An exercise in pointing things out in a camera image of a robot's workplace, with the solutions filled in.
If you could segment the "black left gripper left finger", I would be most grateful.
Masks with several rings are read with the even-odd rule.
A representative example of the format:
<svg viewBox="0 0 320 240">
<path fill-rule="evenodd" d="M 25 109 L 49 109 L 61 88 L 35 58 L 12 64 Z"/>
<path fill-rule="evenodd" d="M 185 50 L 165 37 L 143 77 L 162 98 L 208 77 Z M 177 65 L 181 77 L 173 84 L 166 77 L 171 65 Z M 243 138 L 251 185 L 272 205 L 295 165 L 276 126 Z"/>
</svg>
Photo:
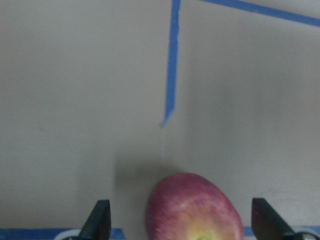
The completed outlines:
<svg viewBox="0 0 320 240">
<path fill-rule="evenodd" d="M 79 240 L 108 240 L 111 235 L 111 207 L 108 199 L 98 200 L 78 235 Z"/>
</svg>

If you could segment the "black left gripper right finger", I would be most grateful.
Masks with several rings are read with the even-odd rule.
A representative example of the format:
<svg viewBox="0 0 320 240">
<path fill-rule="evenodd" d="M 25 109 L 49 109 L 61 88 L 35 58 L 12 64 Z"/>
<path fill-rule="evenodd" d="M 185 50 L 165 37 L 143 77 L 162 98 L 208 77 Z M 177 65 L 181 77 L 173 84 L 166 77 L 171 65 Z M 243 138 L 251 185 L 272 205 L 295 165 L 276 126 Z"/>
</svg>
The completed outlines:
<svg viewBox="0 0 320 240">
<path fill-rule="evenodd" d="M 295 240 L 296 233 L 264 198 L 251 202 L 251 229 L 257 240 Z"/>
</svg>

